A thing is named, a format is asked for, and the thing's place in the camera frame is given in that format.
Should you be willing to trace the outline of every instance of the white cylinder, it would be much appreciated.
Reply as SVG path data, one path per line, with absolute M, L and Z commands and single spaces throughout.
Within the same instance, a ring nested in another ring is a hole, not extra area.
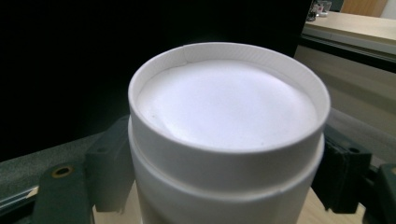
M 129 104 L 144 224 L 296 222 L 331 107 L 307 67 L 256 46 L 192 44 L 143 64 Z

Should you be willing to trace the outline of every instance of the white plastic container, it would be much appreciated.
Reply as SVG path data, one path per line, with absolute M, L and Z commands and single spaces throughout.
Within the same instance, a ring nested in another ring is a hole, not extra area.
M 296 222 L 331 108 L 304 65 L 245 44 L 183 46 L 136 71 L 129 104 L 144 224 Z

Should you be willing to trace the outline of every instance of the dark background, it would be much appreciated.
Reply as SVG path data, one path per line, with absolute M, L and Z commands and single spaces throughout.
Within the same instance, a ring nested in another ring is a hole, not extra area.
M 0 2 L 0 161 L 105 131 L 165 50 L 240 42 L 290 57 L 311 1 Z

